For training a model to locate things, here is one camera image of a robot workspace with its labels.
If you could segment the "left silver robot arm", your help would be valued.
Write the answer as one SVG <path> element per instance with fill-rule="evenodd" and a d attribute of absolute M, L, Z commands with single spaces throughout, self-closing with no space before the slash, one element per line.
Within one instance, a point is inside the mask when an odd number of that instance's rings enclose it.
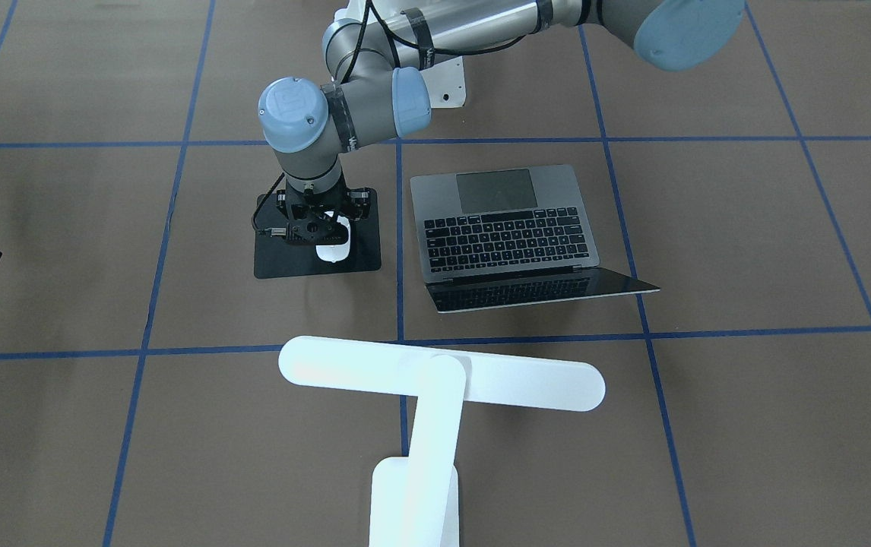
<path fill-rule="evenodd" d="M 280 77 L 256 104 L 265 141 L 282 173 L 258 202 L 282 227 L 258 236 L 289 245 L 342 245 L 342 219 L 369 215 L 365 190 L 347 187 L 340 155 L 428 127 L 432 101 L 423 73 L 463 56 L 511 48 L 551 27 L 603 27 L 639 58 L 683 71 L 716 55 L 735 34 L 743 1 L 449 1 L 383 15 L 366 2 L 358 20 L 335 20 L 323 37 L 331 79 Z"/>

